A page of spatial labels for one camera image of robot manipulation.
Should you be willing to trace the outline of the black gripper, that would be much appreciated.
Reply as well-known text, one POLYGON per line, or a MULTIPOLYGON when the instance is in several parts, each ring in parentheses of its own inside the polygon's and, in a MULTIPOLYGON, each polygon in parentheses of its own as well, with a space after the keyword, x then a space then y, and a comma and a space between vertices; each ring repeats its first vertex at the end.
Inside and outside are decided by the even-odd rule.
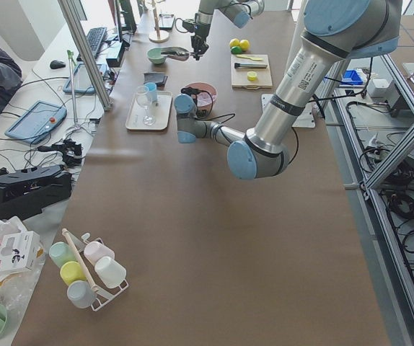
POLYGON ((190 38, 194 59, 197 61, 206 53, 209 48, 206 38, 210 31, 209 23, 202 23, 197 19, 184 19, 182 27, 192 34, 190 38))

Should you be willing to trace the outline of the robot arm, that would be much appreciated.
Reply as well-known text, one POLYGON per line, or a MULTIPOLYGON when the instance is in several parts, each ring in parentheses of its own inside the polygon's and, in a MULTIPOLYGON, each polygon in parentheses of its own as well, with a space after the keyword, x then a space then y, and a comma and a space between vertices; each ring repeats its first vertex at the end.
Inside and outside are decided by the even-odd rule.
POLYGON ((243 28, 254 16, 262 14, 264 9, 265 2, 261 0, 201 0, 194 18, 182 21, 182 27, 192 33, 190 38, 192 57, 198 61, 208 50, 207 37, 216 10, 219 10, 236 27, 243 28))
POLYGON ((290 163, 283 140, 338 61, 371 58, 397 47, 401 1, 307 1, 300 11, 300 44, 257 124, 245 133, 195 116, 192 97, 179 94, 177 139, 212 138, 227 146, 229 169, 240 179, 272 177, 290 163))

